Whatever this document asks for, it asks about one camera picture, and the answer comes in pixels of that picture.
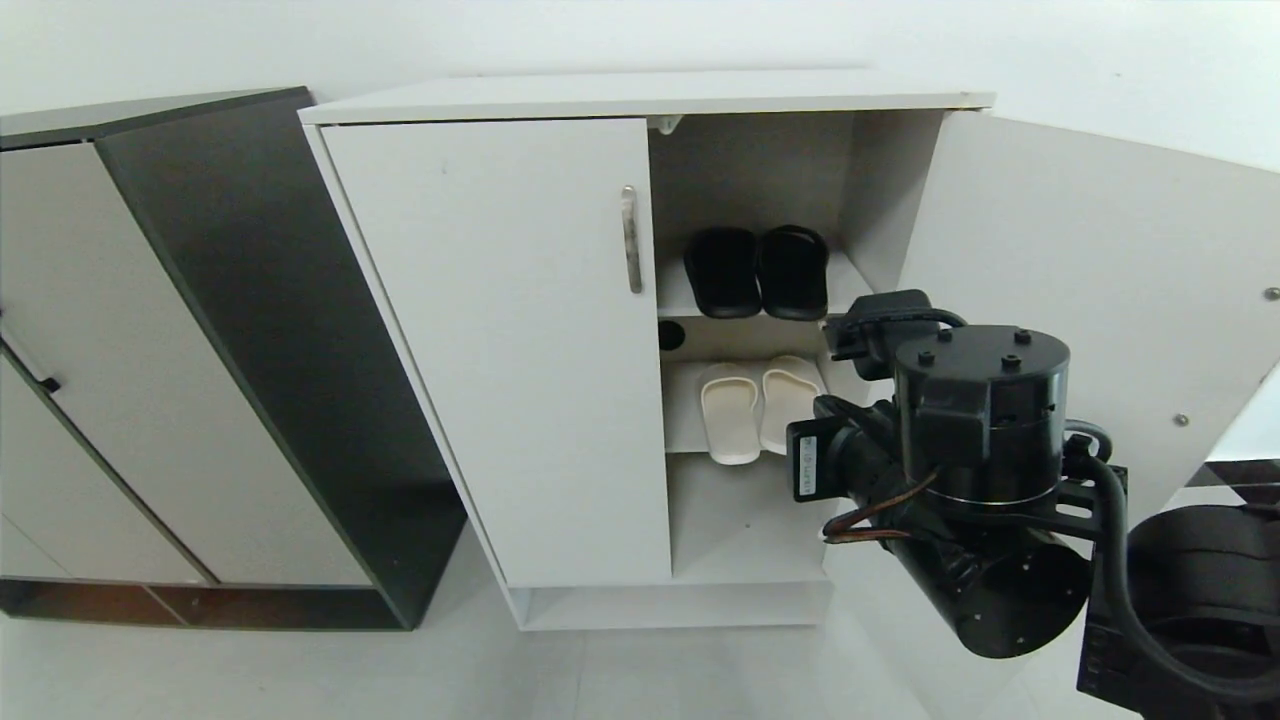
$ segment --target black slipper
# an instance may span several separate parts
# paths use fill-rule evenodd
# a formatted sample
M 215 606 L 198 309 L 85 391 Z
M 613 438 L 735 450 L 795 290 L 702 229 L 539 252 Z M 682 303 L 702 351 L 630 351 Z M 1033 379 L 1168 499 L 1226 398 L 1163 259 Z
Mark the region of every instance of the black slipper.
M 826 318 L 829 255 L 812 229 L 782 225 L 764 233 L 756 268 L 764 311 L 783 320 Z
M 750 318 L 760 311 L 755 236 L 741 228 L 700 231 L 685 249 L 685 272 L 698 309 L 708 318 Z

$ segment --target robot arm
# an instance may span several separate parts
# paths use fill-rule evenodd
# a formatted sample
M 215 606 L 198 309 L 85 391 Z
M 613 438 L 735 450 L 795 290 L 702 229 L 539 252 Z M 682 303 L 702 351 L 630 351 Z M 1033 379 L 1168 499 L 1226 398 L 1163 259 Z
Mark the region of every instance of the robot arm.
M 795 500 L 859 506 L 828 543 L 879 542 L 975 655 L 1043 647 L 1088 602 L 1082 692 L 1148 717 L 1280 714 L 1280 511 L 1188 507 L 1128 533 L 1125 471 L 1102 428 L 1066 419 L 1052 336 L 968 325 L 920 291 L 860 297 L 824 333 L 895 383 L 788 427 Z

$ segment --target dark gray cabinet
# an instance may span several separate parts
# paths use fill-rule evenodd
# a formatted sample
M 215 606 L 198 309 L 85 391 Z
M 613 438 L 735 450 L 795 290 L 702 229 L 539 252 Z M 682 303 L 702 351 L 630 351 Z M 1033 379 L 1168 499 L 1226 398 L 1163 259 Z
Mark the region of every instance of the dark gray cabinet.
M 420 621 L 465 512 L 303 138 L 310 104 L 0 119 L 0 493 L 22 500 L 5 538 L 38 551 L 0 550 L 10 614 L 73 618 L 78 592 L 100 620 Z M 82 521 L 93 492 L 119 518 Z M 67 577 L 35 577 L 42 556 Z

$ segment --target door handle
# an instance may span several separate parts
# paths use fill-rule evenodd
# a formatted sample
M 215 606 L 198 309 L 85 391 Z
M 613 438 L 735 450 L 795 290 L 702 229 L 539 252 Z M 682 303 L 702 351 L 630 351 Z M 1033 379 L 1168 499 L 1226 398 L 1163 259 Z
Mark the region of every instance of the door handle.
M 627 255 L 631 292 L 640 295 L 644 284 L 640 282 L 640 245 L 636 238 L 636 188 L 630 184 L 622 188 L 622 247 Z
M 58 378 L 46 373 L 40 364 L 36 363 L 31 352 L 23 347 L 22 342 L 13 336 L 13 331 L 5 325 L 4 310 L 0 310 L 0 345 L 4 345 L 5 350 L 9 351 L 10 359 L 22 364 L 22 366 L 31 373 L 31 377 L 36 378 L 36 384 L 45 388 L 45 392 L 50 395 L 58 392 L 63 387 L 63 383 L 58 382 Z

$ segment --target cabinet door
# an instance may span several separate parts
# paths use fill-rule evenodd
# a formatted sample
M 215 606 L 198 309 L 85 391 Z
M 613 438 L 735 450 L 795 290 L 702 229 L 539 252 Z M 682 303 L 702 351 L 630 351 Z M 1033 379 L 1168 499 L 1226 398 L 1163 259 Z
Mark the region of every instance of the cabinet door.
M 0 515 L 0 577 L 65 580 L 72 575 L 31 542 L 18 525 Z
M 324 141 L 507 583 L 669 578 L 645 122 Z
M 73 578 L 201 582 L 200 573 L 120 492 L 36 392 L 9 357 L 0 357 L 0 498 L 5 518 Z M 24 562 L 10 555 L 22 550 L 20 543 L 13 551 L 4 547 L 0 573 L 22 574 Z
M 1280 302 L 1263 297 L 1280 286 L 1277 232 L 1275 173 L 952 113 L 900 287 L 970 323 L 1065 341 L 1068 415 L 1115 436 L 1137 523 L 1192 477 L 1280 357 Z
M 4 152 L 0 187 L 5 329 L 108 464 L 223 582 L 367 585 L 93 145 Z

